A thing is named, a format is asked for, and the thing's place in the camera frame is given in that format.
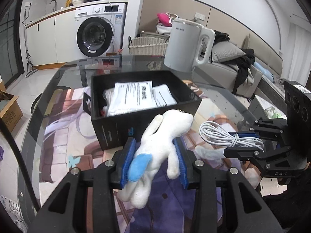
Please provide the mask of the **white front-load washing machine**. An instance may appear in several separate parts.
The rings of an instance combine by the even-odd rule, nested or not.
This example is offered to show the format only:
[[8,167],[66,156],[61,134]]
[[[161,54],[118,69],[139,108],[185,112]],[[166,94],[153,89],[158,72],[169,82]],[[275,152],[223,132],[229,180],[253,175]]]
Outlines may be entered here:
[[126,3],[101,3],[75,10],[76,44],[82,57],[103,57],[123,48]]

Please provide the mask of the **white plush toy blue ears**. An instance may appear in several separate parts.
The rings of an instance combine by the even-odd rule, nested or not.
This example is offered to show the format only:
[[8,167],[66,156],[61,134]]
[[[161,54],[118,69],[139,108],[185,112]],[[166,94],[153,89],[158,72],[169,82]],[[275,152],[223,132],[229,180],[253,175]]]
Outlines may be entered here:
[[180,110],[168,110],[154,117],[144,131],[140,147],[130,164],[128,182],[118,191],[121,201],[130,202],[137,209],[145,207],[152,181],[164,161],[168,162],[167,177],[179,177],[179,161],[173,140],[186,134],[192,123],[193,115]]

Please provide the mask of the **yellow bottle on counter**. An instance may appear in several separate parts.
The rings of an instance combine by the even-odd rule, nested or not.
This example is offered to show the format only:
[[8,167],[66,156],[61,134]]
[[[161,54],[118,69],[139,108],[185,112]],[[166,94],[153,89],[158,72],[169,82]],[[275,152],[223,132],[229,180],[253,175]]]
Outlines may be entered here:
[[70,7],[72,5],[73,5],[72,0],[67,0],[65,3],[65,7]]

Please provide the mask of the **black open cardboard box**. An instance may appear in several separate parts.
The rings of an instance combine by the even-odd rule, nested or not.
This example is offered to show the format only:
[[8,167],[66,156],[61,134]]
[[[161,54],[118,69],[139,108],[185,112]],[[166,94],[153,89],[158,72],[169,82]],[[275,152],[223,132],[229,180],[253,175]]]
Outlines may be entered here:
[[201,98],[169,70],[96,75],[83,110],[91,117],[102,150],[140,140],[156,115],[182,110],[194,115]]

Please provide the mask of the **white wicker basket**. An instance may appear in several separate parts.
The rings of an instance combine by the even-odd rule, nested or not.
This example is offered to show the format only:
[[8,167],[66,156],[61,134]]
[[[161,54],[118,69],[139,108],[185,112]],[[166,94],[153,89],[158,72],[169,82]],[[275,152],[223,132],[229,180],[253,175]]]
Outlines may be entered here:
[[165,56],[168,39],[142,36],[128,38],[128,48],[131,55]]

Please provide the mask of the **grey cushion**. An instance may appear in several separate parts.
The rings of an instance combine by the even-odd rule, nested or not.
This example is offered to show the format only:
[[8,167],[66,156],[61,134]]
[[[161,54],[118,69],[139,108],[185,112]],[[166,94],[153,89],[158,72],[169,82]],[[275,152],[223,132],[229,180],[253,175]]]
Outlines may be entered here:
[[212,48],[211,60],[216,63],[223,63],[237,59],[246,53],[230,42],[219,42]]

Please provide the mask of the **silver medicine sachet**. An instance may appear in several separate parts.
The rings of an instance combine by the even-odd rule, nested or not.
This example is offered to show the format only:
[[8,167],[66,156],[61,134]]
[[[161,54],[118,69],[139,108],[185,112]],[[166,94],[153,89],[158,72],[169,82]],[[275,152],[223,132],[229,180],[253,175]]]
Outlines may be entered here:
[[177,104],[177,101],[172,96],[166,84],[153,87],[152,93],[157,107],[164,107]]
[[106,116],[156,108],[152,81],[115,83]]

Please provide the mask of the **kitchen faucet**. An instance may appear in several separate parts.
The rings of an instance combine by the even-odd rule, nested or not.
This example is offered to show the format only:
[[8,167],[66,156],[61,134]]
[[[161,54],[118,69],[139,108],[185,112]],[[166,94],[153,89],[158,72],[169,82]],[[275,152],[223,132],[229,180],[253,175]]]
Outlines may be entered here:
[[57,1],[51,0],[50,5],[53,4],[52,12],[55,12],[57,10]]

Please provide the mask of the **grey sofa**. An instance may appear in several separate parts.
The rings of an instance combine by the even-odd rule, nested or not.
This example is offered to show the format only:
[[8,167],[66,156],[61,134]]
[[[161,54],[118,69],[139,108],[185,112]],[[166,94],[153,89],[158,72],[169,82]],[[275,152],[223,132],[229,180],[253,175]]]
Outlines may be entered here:
[[196,72],[213,85],[222,86],[238,96],[252,98],[257,94],[272,102],[283,101],[285,98],[283,86],[272,83],[255,66],[240,73],[237,65],[213,62],[197,66]]

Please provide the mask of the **anime print desk mat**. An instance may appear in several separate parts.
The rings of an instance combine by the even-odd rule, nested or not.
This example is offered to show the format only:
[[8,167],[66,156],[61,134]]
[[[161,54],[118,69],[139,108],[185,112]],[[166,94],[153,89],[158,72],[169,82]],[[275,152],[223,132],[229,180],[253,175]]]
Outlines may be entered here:
[[220,170],[235,167],[252,187],[258,187],[261,177],[255,167],[237,159],[224,157],[224,149],[205,142],[200,134],[202,123],[219,130],[236,131],[237,125],[228,119],[237,117],[224,98],[211,90],[200,93],[201,103],[194,116],[174,110],[156,115],[145,131],[143,145],[128,169],[128,182],[115,193],[117,218],[121,232],[189,232],[193,219],[195,191],[186,190],[180,181],[182,171],[173,137],[181,127],[181,140],[195,156]]

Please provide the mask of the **white kitchen base cabinets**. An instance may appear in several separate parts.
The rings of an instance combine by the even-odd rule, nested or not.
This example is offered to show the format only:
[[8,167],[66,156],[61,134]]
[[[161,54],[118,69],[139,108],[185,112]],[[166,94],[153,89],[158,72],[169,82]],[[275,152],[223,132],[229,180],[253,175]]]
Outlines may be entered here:
[[35,66],[66,63],[83,57],[76,34],[75,10],[58,14],[26,29],[27,46]]

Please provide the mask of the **black framed glass door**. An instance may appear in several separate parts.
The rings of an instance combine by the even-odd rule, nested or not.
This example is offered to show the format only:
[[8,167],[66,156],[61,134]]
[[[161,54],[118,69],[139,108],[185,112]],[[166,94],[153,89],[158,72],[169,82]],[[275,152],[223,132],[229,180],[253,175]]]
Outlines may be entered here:
[[24,73],[20,46],[22,0],[14,0],[1,19],[1,79],[10,86]]

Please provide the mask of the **brown cardboard box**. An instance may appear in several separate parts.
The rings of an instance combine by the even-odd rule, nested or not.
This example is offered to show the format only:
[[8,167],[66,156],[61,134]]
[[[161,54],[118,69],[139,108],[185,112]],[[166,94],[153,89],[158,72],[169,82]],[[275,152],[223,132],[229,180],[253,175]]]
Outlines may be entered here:
[[17,100],[18,96],[1,90],[1,119],[10,132],[23,116]]

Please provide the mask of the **white electric kettle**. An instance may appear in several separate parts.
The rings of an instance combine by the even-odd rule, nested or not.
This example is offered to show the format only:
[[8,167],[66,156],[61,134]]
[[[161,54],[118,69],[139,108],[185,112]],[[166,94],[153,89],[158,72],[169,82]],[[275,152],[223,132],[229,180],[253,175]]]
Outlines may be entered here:
[[199,23],[177,18],[173,21],[164,65],[172,70],[190,73],[208,62],[216,34]]

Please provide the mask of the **round floor mat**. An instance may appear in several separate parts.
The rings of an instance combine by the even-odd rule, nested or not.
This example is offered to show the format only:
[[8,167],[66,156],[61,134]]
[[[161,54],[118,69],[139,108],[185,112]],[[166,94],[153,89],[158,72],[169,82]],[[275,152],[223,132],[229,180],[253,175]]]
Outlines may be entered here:
[[52,107],[58,95],[70,89],[71,88],[67,86],[56,86],[54,89],[46,88],[32,103],[31,114],[41,113],[42,116],[48,116],[52,111]]

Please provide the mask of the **pile of colourful clothes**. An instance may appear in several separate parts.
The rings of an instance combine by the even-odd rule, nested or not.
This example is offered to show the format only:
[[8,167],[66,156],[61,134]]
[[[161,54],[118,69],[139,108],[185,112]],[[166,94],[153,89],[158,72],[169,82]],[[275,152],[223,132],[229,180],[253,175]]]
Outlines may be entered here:
[[169,36],[172,30],[172,24],[175,19],[179,18],[178,15],[172,13],[158,13],[156,32],[160,35]]

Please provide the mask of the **black clothes on sofa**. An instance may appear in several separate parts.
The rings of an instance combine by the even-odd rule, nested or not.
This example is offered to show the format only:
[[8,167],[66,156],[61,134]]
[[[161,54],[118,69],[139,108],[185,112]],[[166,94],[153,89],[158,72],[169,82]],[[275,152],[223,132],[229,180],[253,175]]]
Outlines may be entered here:
[[[219,42],[230,42],[229,34],[219,32],[217,30],[214,30],[216,36],[213,43],[213,46]],[[233,94],[237,94],[237,90],[240,85],[242,85],[248,78],[248,70],[250,66],[252,66],[255,63],[255,55],[253,49],[241,49],[243,50],[246,55],[239,57],[237,59],[233,59],[231,61],[219,63],[219,64],[225,64],[225,65],[232,65],[237,68],[237,76],[233,85]]]

